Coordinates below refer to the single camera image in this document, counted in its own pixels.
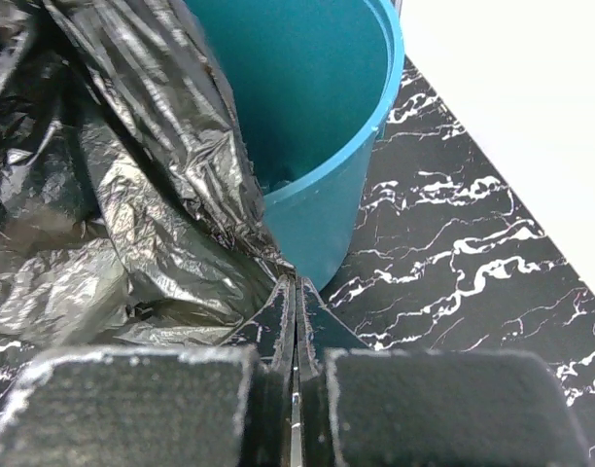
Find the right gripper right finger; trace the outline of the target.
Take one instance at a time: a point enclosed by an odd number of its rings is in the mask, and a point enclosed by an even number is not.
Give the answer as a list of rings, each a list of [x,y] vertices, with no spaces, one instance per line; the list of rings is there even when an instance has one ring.
[[[298,466],[587,466],[577,418],[537,355],[380,350],[297,282]]]

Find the black trash bag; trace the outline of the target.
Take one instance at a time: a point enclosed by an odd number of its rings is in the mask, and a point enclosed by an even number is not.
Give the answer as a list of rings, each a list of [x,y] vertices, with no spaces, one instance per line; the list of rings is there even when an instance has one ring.
[[[212,343],[292,266],[182,1],[0,1],[0,335]]]

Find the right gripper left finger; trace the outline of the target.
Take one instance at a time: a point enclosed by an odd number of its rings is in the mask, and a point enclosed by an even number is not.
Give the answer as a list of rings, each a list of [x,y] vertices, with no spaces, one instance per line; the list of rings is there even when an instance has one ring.
[[[0,413],[0,466],[285,466],[296,284],[219,346],[38,354]]]

